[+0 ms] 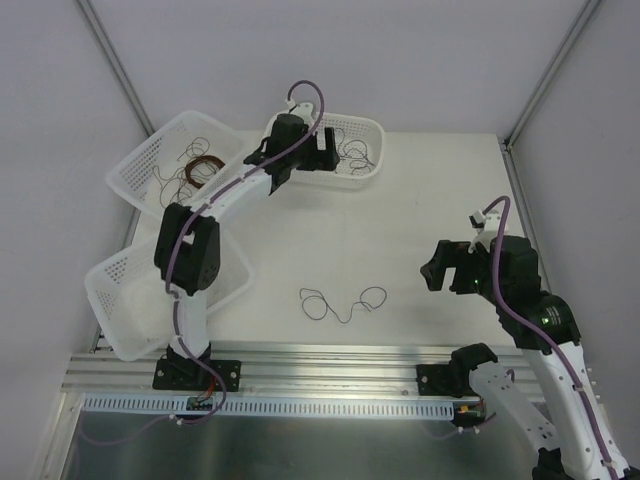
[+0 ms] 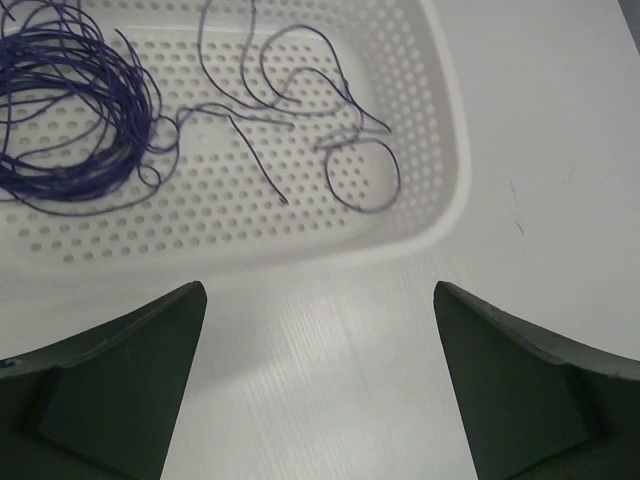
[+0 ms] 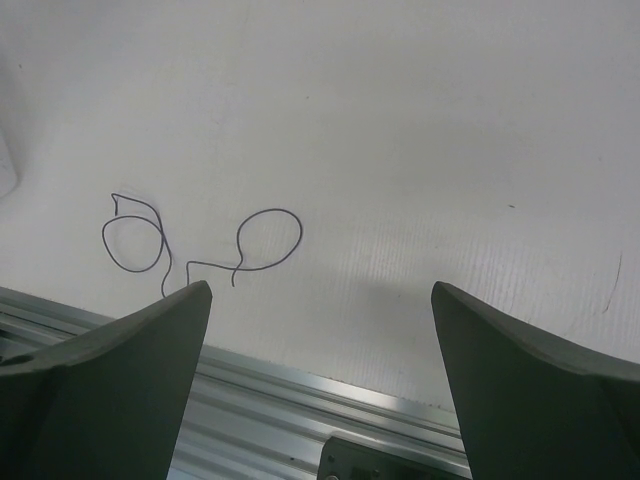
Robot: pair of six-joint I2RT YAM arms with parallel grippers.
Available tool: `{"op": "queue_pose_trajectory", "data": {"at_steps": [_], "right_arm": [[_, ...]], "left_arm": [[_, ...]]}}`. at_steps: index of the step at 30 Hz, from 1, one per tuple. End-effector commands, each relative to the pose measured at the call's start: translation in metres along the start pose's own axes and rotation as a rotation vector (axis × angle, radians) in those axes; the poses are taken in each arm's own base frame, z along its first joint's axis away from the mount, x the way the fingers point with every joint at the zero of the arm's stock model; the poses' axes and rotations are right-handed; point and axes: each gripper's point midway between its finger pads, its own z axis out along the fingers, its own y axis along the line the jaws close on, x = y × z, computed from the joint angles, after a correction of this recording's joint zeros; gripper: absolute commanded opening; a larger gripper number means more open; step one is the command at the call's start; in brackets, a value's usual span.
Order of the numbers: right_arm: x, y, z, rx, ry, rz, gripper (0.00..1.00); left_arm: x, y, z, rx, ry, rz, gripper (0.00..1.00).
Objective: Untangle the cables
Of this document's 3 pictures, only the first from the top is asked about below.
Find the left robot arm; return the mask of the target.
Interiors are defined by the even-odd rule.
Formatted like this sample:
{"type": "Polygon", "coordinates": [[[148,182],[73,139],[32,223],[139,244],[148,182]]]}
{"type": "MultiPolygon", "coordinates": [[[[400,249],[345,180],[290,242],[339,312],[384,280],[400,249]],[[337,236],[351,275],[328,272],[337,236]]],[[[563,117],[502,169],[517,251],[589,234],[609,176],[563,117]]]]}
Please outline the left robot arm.
{"type": "Polygon", "coordinates": [[[296,114],[277,115],[270,134],[209,199],[196,207],[172,203],[165,209],[154,264],[173,299],[173,337],[156,364],[153,389],[224,386],[213,368],[207,333],[207,291],[221,270],[222,228],[250,202],[272,195],[293,171],[336,170],[335,131],[316,129],[296,114]]]}

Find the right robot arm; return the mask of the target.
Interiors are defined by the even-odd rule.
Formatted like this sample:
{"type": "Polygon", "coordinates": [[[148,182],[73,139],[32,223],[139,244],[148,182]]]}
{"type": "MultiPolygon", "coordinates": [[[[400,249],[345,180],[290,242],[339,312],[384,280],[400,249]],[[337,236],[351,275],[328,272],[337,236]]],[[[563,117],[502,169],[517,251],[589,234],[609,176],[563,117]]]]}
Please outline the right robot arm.
{"type": "Polygon", "coordinates": [[[636,479],[617,448],[591,388],[580,333],[568,304],[541,287],[538,255],[522,237],[488,246],[441,240],[420,273],[428,289],[477,294],[491,303],[503,329],[530,365],[550,413],[544,417],[514,385],[484,343],[461,347],[446,364],[416,368],[420,394],[476,395],[514,428],[533,458],[535,479],[636,479]]]}

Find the white basket near left arm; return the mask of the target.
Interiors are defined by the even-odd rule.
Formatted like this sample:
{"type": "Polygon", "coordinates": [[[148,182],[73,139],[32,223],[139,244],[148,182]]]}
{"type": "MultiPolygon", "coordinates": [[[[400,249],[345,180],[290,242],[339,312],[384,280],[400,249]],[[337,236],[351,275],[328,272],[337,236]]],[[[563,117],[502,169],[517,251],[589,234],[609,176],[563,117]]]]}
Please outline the white basket near left arm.
{"type": "MultiPolygon", "coordinates": [[[[84,285],[102,332],[124,361],[135,361],[166,346],[173,336],[172,300],[165,292],[153,255],[152,235],[92,268],[84,285]]],[[[207,316],[212,317],[246,293],[255,272],[235,239],[221,236],[221,271],[207,290],[207,316]]]]}

